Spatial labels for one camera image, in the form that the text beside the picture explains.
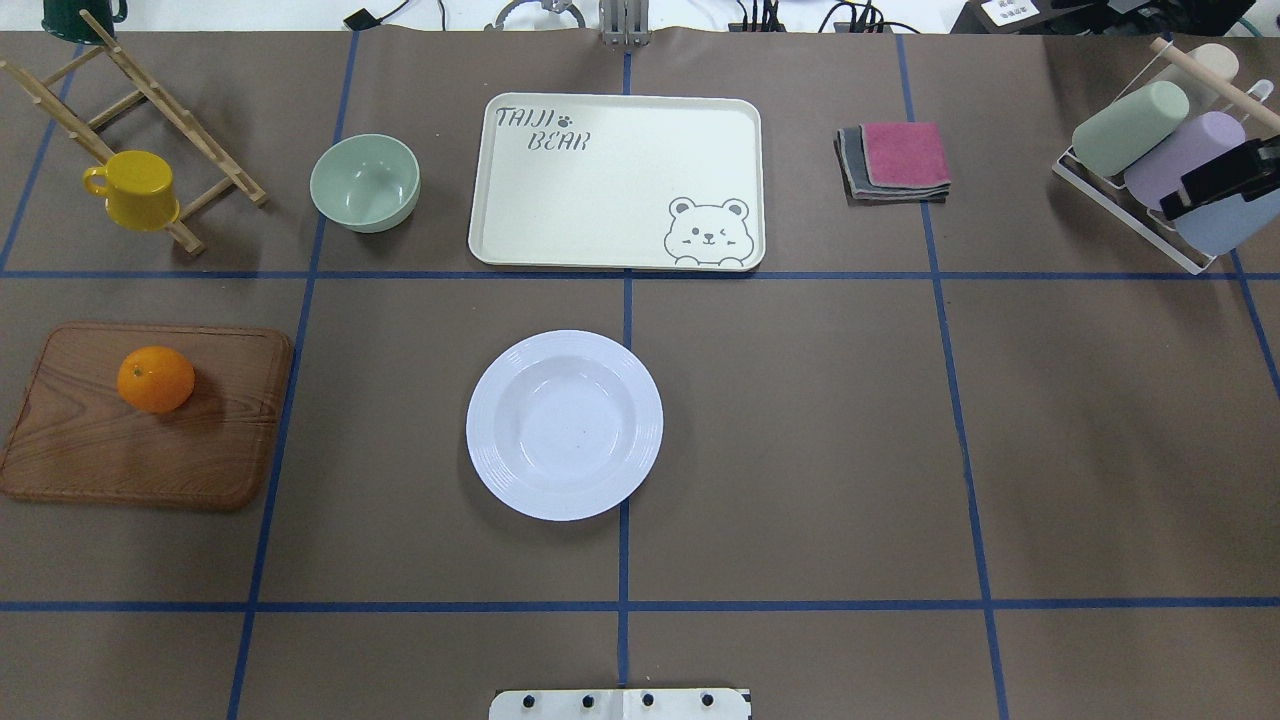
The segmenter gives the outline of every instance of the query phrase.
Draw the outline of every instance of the yellow mug handle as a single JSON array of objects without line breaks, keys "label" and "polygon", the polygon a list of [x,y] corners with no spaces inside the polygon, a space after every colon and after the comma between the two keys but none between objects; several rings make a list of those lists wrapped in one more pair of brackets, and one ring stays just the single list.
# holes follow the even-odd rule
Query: yellow mug handle
[{"label": "yellow mug handle", "polygon": [[84,170],[84,177],[82,178],[84,181],[84,190],[90,191],[90,193],[96,195],[99,197],[106,197],[106,183],[104,182],[99,184],[93,182],[93,178],[106,179],[106,168],[101,165],[96,168],[90,168]]}]

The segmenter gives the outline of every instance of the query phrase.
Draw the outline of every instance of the folded cloth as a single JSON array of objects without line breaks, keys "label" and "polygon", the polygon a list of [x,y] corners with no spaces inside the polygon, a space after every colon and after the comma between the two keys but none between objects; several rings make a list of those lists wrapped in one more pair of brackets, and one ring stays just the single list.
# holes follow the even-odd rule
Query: folded cloth
[{"label": "folded cloth", "polygon": [[922,190],[951,184],[934,123],[867,123],[861,128],[867,177],[873,184]]},{"label": "folded cloth", "polygon": [[[888,202],[888,201],[941,200],[947,196],[947,192],[951,188],[950,179],[943,179],[942,182],[933,186],[918,186],[918,187],[881,186],[879,183],[872,182],[869,177],[869,168],[867,164],[865,143],[864,143],[865,138],[864,133],[867,127],[868,126],[858,126],[851,128],[844,128],[836,132],[836,152],[840,156],[840,167],[845,173],[845,179],[849,182],[849,190],[850,192],[852,192],[855,199]],[[946,172],[946,160],[943,159],[943,174],[945,172]]]}]

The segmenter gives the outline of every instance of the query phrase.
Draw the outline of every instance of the round plate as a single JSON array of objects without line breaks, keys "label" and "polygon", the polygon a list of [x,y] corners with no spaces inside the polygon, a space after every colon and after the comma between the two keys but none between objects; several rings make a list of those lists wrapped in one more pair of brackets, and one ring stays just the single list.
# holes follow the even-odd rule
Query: round plate
[{"label": "round plate", "polygon": [[543,520],[622,502],[662,443],[662,398],[627,348],[582,331],[521,341],[489,365],[467,407],[467,450],[498,500]]}]

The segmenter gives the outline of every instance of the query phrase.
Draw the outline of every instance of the yellow mug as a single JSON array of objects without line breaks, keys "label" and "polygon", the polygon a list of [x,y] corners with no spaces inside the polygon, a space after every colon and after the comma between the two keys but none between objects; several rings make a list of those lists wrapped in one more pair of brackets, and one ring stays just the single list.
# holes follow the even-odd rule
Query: yellow mug
[{"label": "yellow mug", "polygon": [[159,155],[145,150],[116,152],[106,165],[84,170],[83,181],[84,190],[106,199],[106,214],[120,227],[157,231],[178,219],[173,169]]}]

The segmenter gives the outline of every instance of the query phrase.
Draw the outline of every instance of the pink cloth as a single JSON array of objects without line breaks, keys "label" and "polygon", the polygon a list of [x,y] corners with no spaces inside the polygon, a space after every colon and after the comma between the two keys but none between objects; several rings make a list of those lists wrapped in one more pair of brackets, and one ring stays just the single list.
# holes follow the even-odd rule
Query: pink cloth
[{"label": "pink cloth", "polygon": [[863,152],[867,177],[876,186],[924,188],[951,182],[934,123],[867,123]]}]

